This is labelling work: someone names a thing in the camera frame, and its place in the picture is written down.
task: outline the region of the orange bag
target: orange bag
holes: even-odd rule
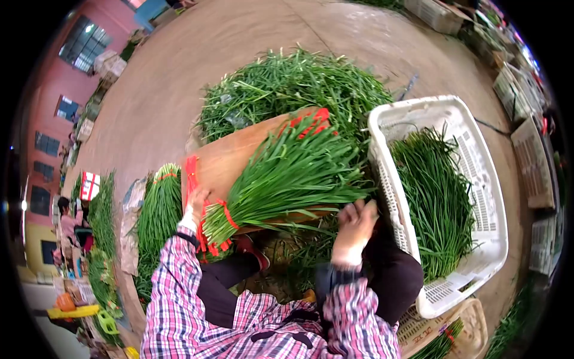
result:
[[[69,293],[60,294],[58,298],[56,298],[56,307],[58,307],[62,312],[71,312],[76,310],[72,296],[70,296]]]

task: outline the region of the wooden cutting board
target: wooden cutting board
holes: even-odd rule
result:
[[[318,107],[307,107],[297,112],[297,116],[305,116],[316,112]],[[266,121],[233,132],[217,141],[199,148],[196,152],[184,157],[180,161],[181,165],[181,199],[185,210],[187,200],[188,173],[186,164],[188,158],[197,156],[195,176],[202,188],[211,191],[208,198],[210,203],[216,203],[218,199],[227,200],[227,194],[236,179],[241,175],[245,166],[249,163],[249,158],[255,153],[257,147],[263,142],[269,132],[277,130],[285,121],[289,119],[289,114],[279,115]],[[328,214],[329,211],[317,211],[318,216]],[[293,214],[290,221],[302,222],[311,218],[301,214]],[[259,230],[260,228],[242,228],[238,233]]]

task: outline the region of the hand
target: hand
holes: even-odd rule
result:
[[[197,231],[199,222],[201,221],[201,211],[203,210],[203,202],[210,195],[210,191],[202,190],[200,187],[196,188],[187,199],[183,218],[179,225],[187,227],[193,231]]]
[[[337,267],[356,267],[362,263],[362,252],[367,245],[379,217],[377,202],[367,204],[363,199],[348,203],[337,215],[339,233],[333,244],[331,263]]]

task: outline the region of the window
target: window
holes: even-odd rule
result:
[[[88,72],[96,56],[104,52],[110,42],[104,29],[80,15],[58,55],[70,65]]]
[[[40,243],[42,246],[42,262],[44,262],[44,264],[54,264],[52,251],[58,248],[56,242],[40,241]]]
[[[51,182],[54,178],[54,168],[40,161],[34,161],[34,171],[44,175],[44,180],[46,182]]]
[[[44,153],[49,154],[50,156],[58,157],[60,141],[36,131],[36,141],[34,142],[34,147]]]
[[[42,187],[32,186],[30,211],[41,215],[50,215],[50,192]]]
[[[74,115],[77,111],[79,105],[67,98],[66,96],[60,96],[60,100],[58,101],[58,107],[56,108],[56,115],[65,118],[70,122],[73,122],[72,115]]]
[[[126,4],[131,10],[136,11],[138,7],[140,7],[145,0],[122,0],[124,4]]]

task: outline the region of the plaid sleeve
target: plaid sleeve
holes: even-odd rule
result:
[[[193,236],[189,228],[178,232]],[[197,297],[201,269],[193,245],[172,237],[160,252],[160,265],[152,276],[152,301],[148,305],[142,358],[193,356],[199,338],[208,329],[205,308]]]
[[[328,348],[331,353],[353,358],[400,358],[395,331],[375,315],[377,295],[367,288],[367,279],[336,286],[323,307],[332,322]]]

